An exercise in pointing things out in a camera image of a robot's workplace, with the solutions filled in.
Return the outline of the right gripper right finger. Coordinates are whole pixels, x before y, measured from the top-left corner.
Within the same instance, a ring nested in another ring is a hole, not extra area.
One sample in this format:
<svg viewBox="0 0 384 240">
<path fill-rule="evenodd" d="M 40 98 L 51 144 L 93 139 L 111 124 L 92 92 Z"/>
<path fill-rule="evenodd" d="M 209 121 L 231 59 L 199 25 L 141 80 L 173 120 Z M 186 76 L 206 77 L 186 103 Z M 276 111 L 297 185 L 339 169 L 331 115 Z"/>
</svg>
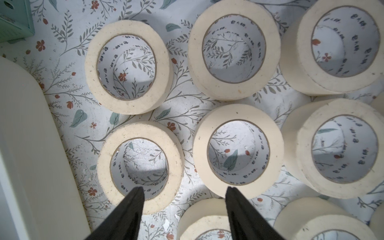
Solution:
<svg viewBox="0 0 384 240">
<path fill-rule="evenodd" d="M 227 188 L 225 202 L 234 240 L 284 240 L 237 188 Z"/>
</svg>

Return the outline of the cream masking tape roll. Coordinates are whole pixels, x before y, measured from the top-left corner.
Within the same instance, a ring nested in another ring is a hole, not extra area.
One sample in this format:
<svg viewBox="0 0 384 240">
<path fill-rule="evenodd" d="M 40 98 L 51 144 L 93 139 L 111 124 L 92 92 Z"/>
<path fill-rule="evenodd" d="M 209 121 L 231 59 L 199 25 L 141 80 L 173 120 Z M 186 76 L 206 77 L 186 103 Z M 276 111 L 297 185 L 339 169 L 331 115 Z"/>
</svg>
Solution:
<svg viewBox="0 0 384 240">
<path fill-rule="evenodd" d="M 176 197 L 184 171 L 183 148 L 176 135 L 155 122 L 117 129 L 106 140 L 97 163 L 99 183 L 113 205 L 134 187 L 143 187 L 143 213 L 165 209 Z"/>
<path fill-rule="evenodd" d="M 289 114 L 282 134 L 288 172 L 322 195 L 360 197 L 384 179 L 384 118 L 367 104 L 304 105 Z"/>
<path fill-rule="evenodd" d="M 155 30 L 139 21 L 122 20 L 106 25 L 91 40 L 85 73 L 91 92 L 105 108 L 139 115 L 166 100 L 174 70 Z"/>
<path fill-rule="evenodd" d="M 377 96 L 373 97 L 371 107 L 384 116 L 384 92 L 381 92 Z"/>
<path fill-rule="evenodd" d="M 206 199 L 189 207 L 179 221 L 177 239 L 231 240 L 225 200 Z"/>
<path fill-rule="evenodd" d="M 378 240 L 384 240 L 384 204 L 381 204 L 372 215 L 370 229 Z"/>
<path fill-rule="evenodd" d="M 238 188 L 247 199 L 261 195 L 278 179 L 283 156 L 279 127 L 249 105 L 230 104 L 210 111 L 194 137 L 198 174 L 221 197 L 228 187 Z"/>
<path fill-rule="evenodd" d="M 349 93 L 384 73 L 380 1 L 317 1 L 282 39 L 280 69 L 309 96 Z"/>
<path fill-rule="evenodd" d="M 286 240 L 375 240 L 372 230 L 321 198 L 301 198 L 277 216 L 274 229 Z"/>
<path fill-rule="evenodd" d="M 188 61 L 194 84 L 208 97 L 235 101 L 258 92 L 274 75 L 281 38 L 270 13 L 250 1 L 220 1 L 196 20 Z"/>
</svg>

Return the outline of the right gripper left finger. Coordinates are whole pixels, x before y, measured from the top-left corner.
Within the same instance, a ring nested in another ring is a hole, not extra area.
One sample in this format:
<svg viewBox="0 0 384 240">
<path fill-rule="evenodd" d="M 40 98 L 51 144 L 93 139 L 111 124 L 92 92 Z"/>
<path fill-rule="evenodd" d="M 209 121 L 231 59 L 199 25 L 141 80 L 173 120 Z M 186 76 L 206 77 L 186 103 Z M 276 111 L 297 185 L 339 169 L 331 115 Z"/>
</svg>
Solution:
<svg viewBox="0 0 384 240">
<path fill-rule="evenodd" d="M 87 240 L 137 240 L 145 203 L 142 187 L 133 188 Z"/>
</svg>

